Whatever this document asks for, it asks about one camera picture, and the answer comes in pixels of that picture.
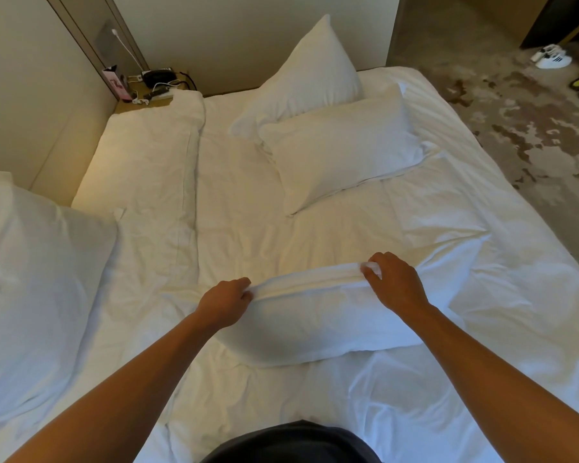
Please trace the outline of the person's right forearm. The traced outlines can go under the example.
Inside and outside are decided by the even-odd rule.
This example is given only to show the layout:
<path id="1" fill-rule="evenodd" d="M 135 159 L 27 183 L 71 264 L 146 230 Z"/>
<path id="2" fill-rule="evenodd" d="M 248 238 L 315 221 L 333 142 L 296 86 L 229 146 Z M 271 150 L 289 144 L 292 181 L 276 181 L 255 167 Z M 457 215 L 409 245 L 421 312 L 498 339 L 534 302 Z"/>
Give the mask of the person's right forearm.
<path id="1" fill-rule="evenodd" d="M 505 463 L 579 463 L 579 413 L 430 304 L 398 315 L 436 358 Z"/>

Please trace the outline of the person's black shirt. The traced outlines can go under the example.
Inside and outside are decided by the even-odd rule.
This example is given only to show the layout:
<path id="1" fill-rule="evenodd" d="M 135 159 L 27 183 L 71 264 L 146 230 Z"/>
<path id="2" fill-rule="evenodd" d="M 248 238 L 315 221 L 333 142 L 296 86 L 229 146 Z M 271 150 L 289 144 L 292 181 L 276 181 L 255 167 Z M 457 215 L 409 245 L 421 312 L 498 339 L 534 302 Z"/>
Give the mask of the person's black shirt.
<path id="1" fill-rule="evenodd" d="M 383 462 L 349 430 L 298 420 L 232 438 L 200 463 Z"/>

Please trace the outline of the large white pillow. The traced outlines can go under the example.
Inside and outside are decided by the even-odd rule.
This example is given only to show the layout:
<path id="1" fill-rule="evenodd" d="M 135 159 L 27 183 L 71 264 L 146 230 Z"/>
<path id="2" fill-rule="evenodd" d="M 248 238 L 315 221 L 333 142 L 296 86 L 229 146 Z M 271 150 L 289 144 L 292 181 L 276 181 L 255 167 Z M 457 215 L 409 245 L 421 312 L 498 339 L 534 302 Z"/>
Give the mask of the large white pillow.
<path id="1" fill-rule="evenodd" d="M 0 171 L 0 421 L 69 383 L 117 234 L 112 216 L 59 206 Z"/>

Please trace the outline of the pink box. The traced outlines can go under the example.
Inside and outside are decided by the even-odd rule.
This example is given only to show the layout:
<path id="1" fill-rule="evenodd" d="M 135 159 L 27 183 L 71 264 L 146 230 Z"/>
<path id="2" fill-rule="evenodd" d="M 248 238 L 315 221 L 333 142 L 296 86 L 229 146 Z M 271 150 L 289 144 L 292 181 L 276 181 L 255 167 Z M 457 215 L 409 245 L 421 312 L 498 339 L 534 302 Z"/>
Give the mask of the pink box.
<path id="1" fill-rule="evenodd" d="M 124 75 L 118 70 L 118 65 L 104 68 L 102 74 L 119 100 L 125 103 L 133 101 L 133 92 L 125 80 Z"/>

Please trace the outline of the dark wooden furniture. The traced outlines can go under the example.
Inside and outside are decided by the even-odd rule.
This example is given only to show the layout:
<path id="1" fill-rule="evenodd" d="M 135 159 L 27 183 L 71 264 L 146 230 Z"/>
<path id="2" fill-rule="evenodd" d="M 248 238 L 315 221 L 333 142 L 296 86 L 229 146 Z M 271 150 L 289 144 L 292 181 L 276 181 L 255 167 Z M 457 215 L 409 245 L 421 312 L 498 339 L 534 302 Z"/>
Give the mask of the dark wooden furniture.
<path id="1" fill-rule="evenodd" d="M 578 26 L 579 0 L 548 0 L 520 47 L 557 44 Z"/>

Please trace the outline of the bed with white sheet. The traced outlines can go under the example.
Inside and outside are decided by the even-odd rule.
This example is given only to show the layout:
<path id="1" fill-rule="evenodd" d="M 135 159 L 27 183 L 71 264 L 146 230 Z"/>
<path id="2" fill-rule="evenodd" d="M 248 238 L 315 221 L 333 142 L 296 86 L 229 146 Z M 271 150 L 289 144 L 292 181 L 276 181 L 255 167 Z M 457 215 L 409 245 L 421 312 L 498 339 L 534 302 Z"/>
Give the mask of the bed with white sheet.
<path id="1" fill-rule="evenodd" d="M 420 253 L 431 303 L 579 411 L 579 264 L 417 70 L 359 73 L 367 98 L 397 83 L 425 151 L 388 179 L 292 216 L 278 172 L 228 134 L 254 91 L 204 99 L 196 167 L 198 280 L 144 293 L 108 278 L 61 394 L 0 421 L 0 463 L 36 430 L 168 332 L 223 279 L 254 284 L 314 268 Z M 386 463 L 501 459 L 423 344 L 285 367 L 243 364 L 216 339 L 194 360 L 137 463 L 196 463 L 246 433 L 297 420 L 346 428 Z"/>

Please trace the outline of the person's left hand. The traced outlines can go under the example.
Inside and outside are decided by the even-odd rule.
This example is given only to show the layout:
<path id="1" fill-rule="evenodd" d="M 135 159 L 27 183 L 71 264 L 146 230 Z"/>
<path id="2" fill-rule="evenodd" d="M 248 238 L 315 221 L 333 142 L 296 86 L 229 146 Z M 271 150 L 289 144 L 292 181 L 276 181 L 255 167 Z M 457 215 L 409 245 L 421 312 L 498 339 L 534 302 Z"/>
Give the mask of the person's left hand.
<path id="1" fill-rule="evenodd" d="M 234 325 L 247 311 L 249 305 L 240 304 L 241 295 L 250 290 L 247 277 L 221 281 L 211 287 L 200 299 L 193 313 L 195 324 L 202 330 L 216 333 Z"/>

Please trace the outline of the person's left forearm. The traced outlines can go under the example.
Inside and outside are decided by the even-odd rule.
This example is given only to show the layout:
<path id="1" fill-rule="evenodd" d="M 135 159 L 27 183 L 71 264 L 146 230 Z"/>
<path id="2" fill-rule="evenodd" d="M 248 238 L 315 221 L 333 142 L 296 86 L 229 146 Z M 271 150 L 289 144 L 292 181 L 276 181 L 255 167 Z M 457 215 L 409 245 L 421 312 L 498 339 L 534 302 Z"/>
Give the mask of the person's left forearm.
<path id="1" fill-rule="evenodd" d="M 133 463 L 217 325 L 201 312 L 49 422 L 4 463 Z"/>

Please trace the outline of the white sneaker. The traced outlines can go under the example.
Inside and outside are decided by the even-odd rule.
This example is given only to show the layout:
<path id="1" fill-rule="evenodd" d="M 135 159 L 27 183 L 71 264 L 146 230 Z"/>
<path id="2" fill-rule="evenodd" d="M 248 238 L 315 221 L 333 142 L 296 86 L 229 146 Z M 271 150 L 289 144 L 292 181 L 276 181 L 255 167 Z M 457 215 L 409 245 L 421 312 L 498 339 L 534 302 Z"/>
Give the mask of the white sneaker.
<path id="1" fill-rule="evenodd" d="M 531 56 L 531 61 L 537 63 L 541 61 L 543 58 L 551 58 L 554 55 L 558 55 L 561 52 L 561 47 L 557 44 L 549 44 L 548 46 L 544 46 L 539 51 L 534 53 Z"/>
<path id="2" fill-rule="evenodd" d="M 561 69 L 568 67 L 571 63 L 572 57 L 565 50 L 560 49 L 542 54 L 535 66 L 538 69 Z"/>

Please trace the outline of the folded white duvet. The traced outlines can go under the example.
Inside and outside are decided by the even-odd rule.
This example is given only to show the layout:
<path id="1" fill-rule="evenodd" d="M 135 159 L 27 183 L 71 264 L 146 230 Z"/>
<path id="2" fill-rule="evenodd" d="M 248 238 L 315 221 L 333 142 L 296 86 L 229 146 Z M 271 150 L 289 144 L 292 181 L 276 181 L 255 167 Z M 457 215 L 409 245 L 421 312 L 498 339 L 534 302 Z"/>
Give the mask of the folded white duvet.
<path id="1" fill-rule="evenodd" d="M 206 121 L 200 92 L 112 115 L 72 202 L 110 216 L 118 237 L 108 278 L 155 292 L 198 280 L 196 167 Z"/>

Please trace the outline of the black telephone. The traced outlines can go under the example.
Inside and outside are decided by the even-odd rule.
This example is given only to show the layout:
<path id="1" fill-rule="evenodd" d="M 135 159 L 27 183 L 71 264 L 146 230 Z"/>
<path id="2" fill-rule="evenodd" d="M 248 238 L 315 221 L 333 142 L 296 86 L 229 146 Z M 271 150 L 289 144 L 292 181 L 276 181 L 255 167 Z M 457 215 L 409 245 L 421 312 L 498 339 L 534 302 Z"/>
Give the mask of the black telephone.
<path id="1" fill-rule="evenodd" d="M 141 77 L 143 83 L 150 90 L 153 89 L 155 85 L 165 85 L 177 80 L 176 72 L 174 72 L 172 68 L 160 68 L 142 71 Z"/>

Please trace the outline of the wooden nightstand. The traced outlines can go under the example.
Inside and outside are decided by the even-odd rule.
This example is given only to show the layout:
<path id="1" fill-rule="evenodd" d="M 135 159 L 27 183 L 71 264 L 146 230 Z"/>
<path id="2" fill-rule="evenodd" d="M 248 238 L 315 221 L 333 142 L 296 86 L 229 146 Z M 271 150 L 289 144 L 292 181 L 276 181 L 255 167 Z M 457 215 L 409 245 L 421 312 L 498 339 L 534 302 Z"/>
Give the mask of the wooden nightstand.
<path id="1" fill-rule="evenodd" d="M 176 91 L 197 91 L 198 87 L 193 81 L 193 78 L 184 71 L 179 71 L 176 73 L 177 80 L 172 81 L 169 84 L 165 84 L 168 87 L 171 87 L 171 91 L 163 94 L 159 98 L 155 100 L 145 100 L 144 96 L 150 92 L 151 90 L 146 87 L 143 81 L 136 82 L 134 79 L 130 78 L 128 85 L 131 86 L 131 91 L 134 93 L 134 99 L 130 103 L 125 103 L 119 101 L 116 105 L 114 113 L 120 114 L 124 112 L 129 112 L 133 110 L 141 110 L 147 108 L 154 108 L 154 107 L 165 107 L 171 103 L 173 100 Z"/>

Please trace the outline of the person's right hand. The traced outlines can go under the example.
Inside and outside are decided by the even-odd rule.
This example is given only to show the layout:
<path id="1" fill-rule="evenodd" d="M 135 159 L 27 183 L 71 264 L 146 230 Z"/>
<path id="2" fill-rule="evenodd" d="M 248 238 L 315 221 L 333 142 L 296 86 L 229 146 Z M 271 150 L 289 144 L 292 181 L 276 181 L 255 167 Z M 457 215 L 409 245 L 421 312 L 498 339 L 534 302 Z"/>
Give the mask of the person's right hand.
<path id="1" fill-rule="evenodd" d="M 403 320 L 432 310 L 414 267 L 391 252 L 377 252 L 361 266 L 370 266 L 383 281 L 380 302 Z"/>

